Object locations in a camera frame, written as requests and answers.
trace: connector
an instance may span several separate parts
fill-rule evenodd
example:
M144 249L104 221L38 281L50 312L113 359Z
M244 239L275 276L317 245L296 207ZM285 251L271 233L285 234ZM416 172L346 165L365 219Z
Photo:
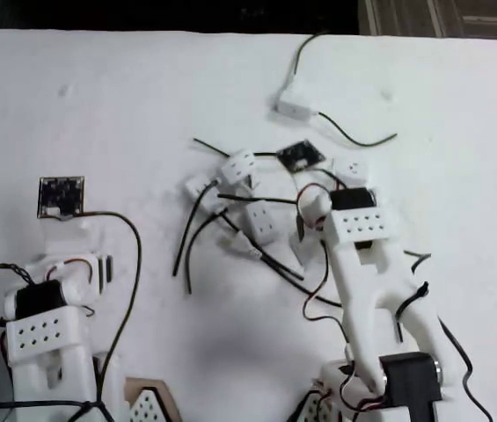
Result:
M300 121L309 121L317 113L312 109L311 102L293 89L293 84L281 92L275 102L275 110L279 114Z
M209 186L211 180L205 174L198 174L186 182L186 192L192 201L199 198L203 189ZM201 200L200 208L207 214L215 214L223 211L226 207L224 201L218 197L219 190L216 187L210 188Z
M217 171L217 178L228 186L234 186L249 178L256 170L256 157L248 149L230 156Z

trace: black circuit board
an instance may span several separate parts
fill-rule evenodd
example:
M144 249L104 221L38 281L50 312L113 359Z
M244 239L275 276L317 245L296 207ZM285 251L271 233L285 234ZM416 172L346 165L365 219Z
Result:
M67 216L84 211L84 178L40 178L37 216Z
M290 147L280 149L276 156L290 173L306 170L326 160L326 157L306 139Z

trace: plastic part with holes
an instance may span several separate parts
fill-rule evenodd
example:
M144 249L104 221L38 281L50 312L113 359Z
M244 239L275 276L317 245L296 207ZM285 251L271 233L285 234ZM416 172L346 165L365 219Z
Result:
M329 244L350 244L386 239L393 227L380 207L332 211L325 220L325 236Z
M225 185L233 186L251 176L255 170L256 157L250 150L242 149L219 168L217 178Z
M170 422L153 390L144 389L129 411L131 422Z
M187 196L189 196L190 200L195 202L199 198L199 195L201 195L201 192L203 192L203 189L209 186L210 183L211 180L206 174L198 174L197 176L193 176L185 184ZM216 187L210 188L201 200L201 210L207 214L219 213L220 211L223 211L225 204L224 201L218 197L218 194L219 190Z
M270 244L279 237L278 225L269 205L264 200L248 204L245 207L245 217L252 237L258 244Z
M6 331L11 364L88 341L84 313L74 306L10 322Z

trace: white plastic piece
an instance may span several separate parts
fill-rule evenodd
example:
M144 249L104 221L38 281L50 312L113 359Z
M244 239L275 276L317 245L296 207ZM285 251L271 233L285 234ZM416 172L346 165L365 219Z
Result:
M309 121L316 114L311 107L311 102L300 92L297 92L293 84L289 84L281 92L275 102L275 110L279 114L300 121Z
M368 185L369 167L363 161L336 158L334 160L334 169L334 174L347 187L364 187Z
M196 201L199 195L209 184L211 180L206 174L198 174L186 182L186 192L192 201ZM207 214L219 213L225 209L224 201L218 197L219 190L211 187L203 196L200 208Z
M312 227L321 227L322 221L332 209L333 202L330 195L321 191L311 203L301 207L301 216Z
M325 236L331 245L387 239L393 232L387 213L380 207L332 211L325 220Z
M267 202L259 200L245 207L245 216L250 226L252 237L258 244L270 244L280 232Z
M131 422L170 422L162 411L157 395L149 389L141 392L129 414Z
M231 239L229 247L233 251L251 258L260 259L262 257L262 253L252 246L250 239L242 231L237 232Z
M225 185L233 186L256 170L256 157L248 149L242 149L230 158L217 171L217 178Z
M6 325L16 401L95 400L96 377L85 324L80 309L66 306ZM20 408L13 420L56 422L68 420L76 411L73 406ZM82 417L83 422L103 420L98 410Z
M15 364L66 346L87 342L83 312L64 306L6 325L8 360Z
M289 246L301 266L307 266L320 252L320 237L314 230L306 229L303 241L299 241L299 234L293 233L289 238Z

